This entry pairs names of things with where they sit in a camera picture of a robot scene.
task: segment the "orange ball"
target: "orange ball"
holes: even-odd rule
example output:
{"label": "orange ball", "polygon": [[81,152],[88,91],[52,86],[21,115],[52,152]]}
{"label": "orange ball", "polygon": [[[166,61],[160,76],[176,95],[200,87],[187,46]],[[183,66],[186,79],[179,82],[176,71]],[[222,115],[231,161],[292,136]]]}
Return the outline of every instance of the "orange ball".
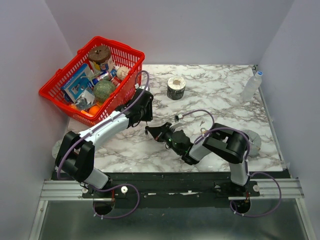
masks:
{"label": "orange ball", "polygon": [[100,107],[97,105],[94,105],[90,108],[89,114],[96,115],[99,110],[100,110]]}

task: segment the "screw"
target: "screw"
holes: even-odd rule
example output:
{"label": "screw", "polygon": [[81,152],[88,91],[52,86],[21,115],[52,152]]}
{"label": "screw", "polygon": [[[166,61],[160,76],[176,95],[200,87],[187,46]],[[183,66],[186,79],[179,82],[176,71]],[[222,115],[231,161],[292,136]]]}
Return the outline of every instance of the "screw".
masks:
{"label": "screw", "polygon": [[89,192],[89,190],[83,187],[83,188],[81,189],[81,192],[82,192],[83,194],[86,194],[87,192]]}
{"label": "screw", "polygon": [[259,192],[259,191],[260,191],[260,187],[259,187],[258,185],[254,185],[254,186],[252,187],[252,189],[253,189],[253,191],[255,191],[255,192]]}

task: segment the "red basket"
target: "red basket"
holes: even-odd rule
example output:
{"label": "red basket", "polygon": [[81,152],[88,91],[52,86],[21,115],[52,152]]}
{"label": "red basket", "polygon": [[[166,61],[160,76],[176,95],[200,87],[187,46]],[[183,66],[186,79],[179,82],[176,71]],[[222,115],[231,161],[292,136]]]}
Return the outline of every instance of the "red basket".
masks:
{"label": "red basket", "polygon": [[[91,49],[100,45],[106,45],[110,48],[112,59],[117,66],[126,66],[130,71],[103,103],[100,110],[93,117],[90,117],[68,106],[69,103],[65,100],[64,93],[60,88],[83,63],[90,66],[88,53]],[[105,119],[117,106],[128,102],[133,97],[136,92],[135,78],[137,73],[142,70],[144,59],[145,54],[141,51],[114,40],[95,36],[83,48],[78,50],[77,55],[63,69],[56,71],[54,76],[39,90],[39,94],[52,101],[69,117],[88,126],[93,126]],[[141,84],[141,75],[138,77],[138,83]]]}

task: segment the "clear plastic bottle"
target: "clear plastic bottle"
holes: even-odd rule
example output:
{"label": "clear plastic bottle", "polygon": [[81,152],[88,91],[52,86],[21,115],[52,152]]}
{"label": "clear plastic bottle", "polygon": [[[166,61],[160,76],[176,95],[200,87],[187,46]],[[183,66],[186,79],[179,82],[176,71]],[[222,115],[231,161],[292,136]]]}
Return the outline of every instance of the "clear plastic bottle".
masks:
{"label": "clear plastic bottle", "polygon": [[258,90],[259,86],[262,83],[261,76],[263,75],[262,71],[257,71],[256,74],[249,78],[246,83],[242,93],[241,100],[243,102],[248,102],[254,96],[255,92]]}

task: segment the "marble surface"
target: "marble surface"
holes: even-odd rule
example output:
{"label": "marble surface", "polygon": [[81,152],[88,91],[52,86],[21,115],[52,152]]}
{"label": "marble surface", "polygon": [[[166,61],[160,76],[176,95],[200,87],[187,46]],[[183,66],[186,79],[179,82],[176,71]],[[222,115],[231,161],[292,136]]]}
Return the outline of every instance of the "marble surface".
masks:
{"label": "marble surface", "polygon": [[[251,102],[240,103],[245,83],[253,75],[248,65],[143,65],[150,73],[153,100],[153,121],[149,126],[174,122],[174,115],[196,109],[206,109],[215,122],[238,130],[250,129],[262,139],[259,156],[249,158],[250,171],[282,171],[280,157],[269,126],[268,118],[257,91]],[[186,80],[182,99],[167,97],[167,81],[173,75]],[[193,113],[183,120],[183,130],[193,142],[209,129],[211,118],[204,112]],[[94,166],[103,172],[228,172],[226,161],[210,153],[197,165],[188,165],[164,143],[145,135],[145,122],[115,135],[95,152]],[[70,119],[68,131],[80,132],[88,127]]]}

